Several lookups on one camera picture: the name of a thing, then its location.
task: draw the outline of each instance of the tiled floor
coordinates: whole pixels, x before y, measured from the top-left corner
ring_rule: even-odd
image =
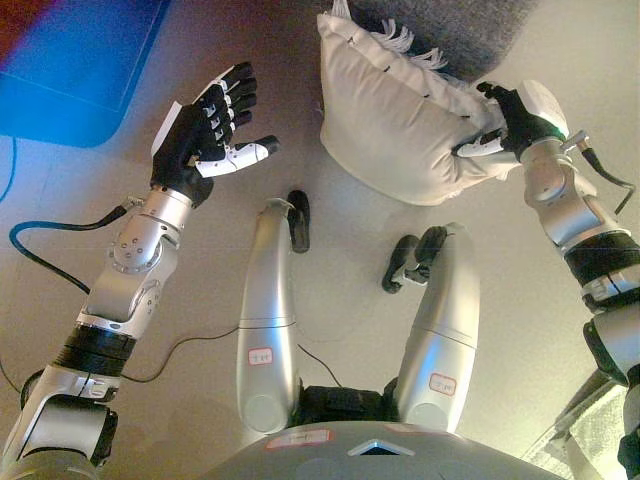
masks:
[[[255,214],[294,188],[309,194],[312,248],[293,260],[299,341],[340,380],[381,389],[397,374],[421,290],[388,296],[378,286],[387,255],[406,233],[458,221],[474,238],[482,278],[480,345],[459,433],[514,455],[523,451],[593,371],[582,340],[589,319],[577,283],[522,200],[522,172],[488,181],[444,205],[412,207],[346,174],[318,132],[318,9],[283,2],[174,0],[129,113],[104,145],[82,150],[19,141],[14,189],[0,205],[0,354],[22,382],[57,353],[83,295],[18,258],[6,233],[39,218],[91,221],[129,193],[143,193],[149,148],[171,101],[187,101],[228,65],[250,59],[259,105],[238,140],[276,134],[277,156],[221,178],[184,235],[178,269],[154,323],[127,365],[155,370],[178,337],[221,333],[238,320]],[[536,78],[558,97],[573,130],[586,128],[611,171],[638,178],[638,10],[620,0],[545,0],[505,62],[490,75],[513,87]],[[0,158],[10,141],[0,138]],[[576,163],[613,206],[622,192]],[[0,168],[4,184],[5,161]],[[639,233],[638,199],[622,220]],[[101,269],[117,226],[88,234],[32,234],[29,244],[87,282]],[[235,337],[179,350],[148,385],[125,383],[113,408],[120,427],[105,478],[193,478],[251,440],[235,406]],[[330,385],[300,359],[307,384]],[[0,435],[18,414],[0,386]]]

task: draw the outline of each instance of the white label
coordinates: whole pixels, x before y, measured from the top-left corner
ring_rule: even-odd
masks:
[[[444,395],[448,395],[453,397],[453,394],[456,393],[456,381],[451,377],[445,377],[444,375],[440,375],[439,373],[431,374],[431,378],[429,379],[429,388],[434,392],[440,392]]]
[[[249,350],[249,365],[269,365],[271,363],[273,363],[273,351],[270,348]]]
[[[308,430],[306,432],[287,433],[267,443],[267,450],[287,447],[320,445],[331,440],[331,430]]]
[[[432,433],[433,430],[421,427],[420,425],[410,425],[408,423],[387,423],[385,424],[387,430],[391,430],[396,433]]]

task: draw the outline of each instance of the white cushion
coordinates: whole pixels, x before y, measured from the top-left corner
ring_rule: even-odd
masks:
[[[383,47],[351,20],[318,15],[318,31],[320,138],[351,175],[403,202],[438,205],[518,165],[510,154],[473,160],[451,154],[498,126],[496,105]]]

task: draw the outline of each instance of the robot leg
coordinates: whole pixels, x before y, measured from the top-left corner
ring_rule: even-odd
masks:
[[[427,230],[417,266],[428,281],[407,339],[393,398],[401,422],[455,431],[469,389],[478,337],[480,289],[469,235],[461,225]]]
[[[309,210],[304,193],[289,200],[269,200],[258,216],[240,318],[238,410],[264,434],[287,426],[299,395],[289,259],[292,247],[308,249]]]

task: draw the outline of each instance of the black cable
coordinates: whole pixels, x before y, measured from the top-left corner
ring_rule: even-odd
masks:
[[[11,138],[11,146],[13,148],[13,154],[11,155],[11,173],[9,173],[9,181],[7,182],[7,186],[2,192],[2,195],[0,195],[0,202],[2,202],[9,194],[9,190],[11,190],[11,186],[13,185],[13,179],[16,176],[16,164],[18,163],[18,142],[16,140],[16,137]]]
[[[121,376],[123,378],[126,378],[127,380],[130,380],[132,382],[135,383],[149,383],[149,382],[153,382],[156,378],[158,378],[160,375],[162,375],[162,372],[164,371],[165,367],[167,366],[167,364],[169,363],[169,360],[171,359],[171,356],[173,355],[173,352],[176,350],[176,348],[178,348],[180,345],[187,343],[187,342],[191,342],[194,340],[218,340],[220,338],[226,337],[228,335],[231,335],[233,332],[236,332],[240,329],[240,327],[235,327],[233,330],[229,330],[227,333],[223,333],[222,335],[218,335],[216,337],[189,337],[189,338],[184,338],[182,340],[180,340],[179,342],[176,342],[171,349],[169,350],[169,353],[165,356],[164,361],[162,362],[162,365],[160,366],[160,368],[156,371],[156,373],[154,373],[153,375],[147,377],[147,378],[134,378],[134,377],[130,377],[128,375],[124,375],[122,374]]]
[[[0,359],[0,371],[2,371],[2,376],[7,381],[7,383],[11,385],[11,388],[13,388],[16,392],[20,393],[20,389],[15,386],[15,384],[9,378],[9,375],[7,375],[7,372],[4,371],[4,365],[2,365],[2,359]]]
[[[106,225],[109,225],[110,223],[112,223],[113,221],[115,221],[118,218],[122,217],[126,213],[127,213],[127,209],[124,208],[122,205],[118,205],[116,208],[111,210],[111,212],[109,212],[104,218],[98,220],[97,222],[89,223],[89,224],[86,224],[86,225],[77,225],[77,224],[74,224],[74,223],[40,222],[40,221],[22,222],[22,223],[19,223],[19,224],[15,225],[11,229],[11,231],[9,232],[9,240],[11,241],[11,244],[22,255],[27,257],[29,260],[33,260],[37,264],[42,265],[43,267],[51,270],[56,275],[59,275],[62,278],[64,278],[65,280],[68,280],[69,282],[73,283],[76,287],[78,287],[84,293],[89,294],[90,289],[83,282],[78,280],[73,275],[65,272],[61,268],[56,267],[55,265],[47,262],[43,258],[39,257],[35,253],[33,253],[30,250],[28,250],[20,242],[20,240],[18,240],[18,234],[20,232],[22,232],[23,230],[27,230],[27,229],[30,229],[30,228],[46,228],[46,229],[52,229],[52,230],[68,230],[68,231],[73,231],[73,232],[84,232],[84,231],[87,231],[87,230],[96,230],[98,228],[102,228],[102,227],[104,227]]]
[[[609,172],[607,172],[602,166],[602,164],[600,163],[600,160],[598,160],[598,156],[596,155],[596,152],[593,150],[593,148],[589,147],[585,150],[582,150],[582,156],[589,163],[589,165],[591,165],[591,167],[596,172],[598,172],[598,174],[600,174],[601,177],[610,181],[614,185],[618,185],[619,187],[626,188],[627,190],[629,190],[629,193],[627,193],[627,195],[620,202],[620,205],[618,205],[618,207],[615,209],[615,214],[618,215],[622,211],[624,206],[627,204],[631,196],[635,193],[636,186],[633,183],[620,180],[619,178],[614,177]]]
[[[342,387],[342,384],[338,381],[338,379],[336,378],[336,376],[333,374],[333,372],[331,371],[331,369],[329,368],[329,366],[324,363],[322,360],[320,360],[318,357],[316,357],[315,355],[313,355],[312,353],[310,353],[308,350],[306,350],[302,345],[298,344],[298,348],[300,350],[302,350],[304,353],[306,353],[307,355],[309,355],[311,358],[313,358],[314,360],[316,360],[317,362],[319,362],[324,368],[327,369],[327,372],[329,372],[329,375],[331,375],[331,378],[333,378],[333,381],[336,382],[336,385],[338,385],[339,387]]]

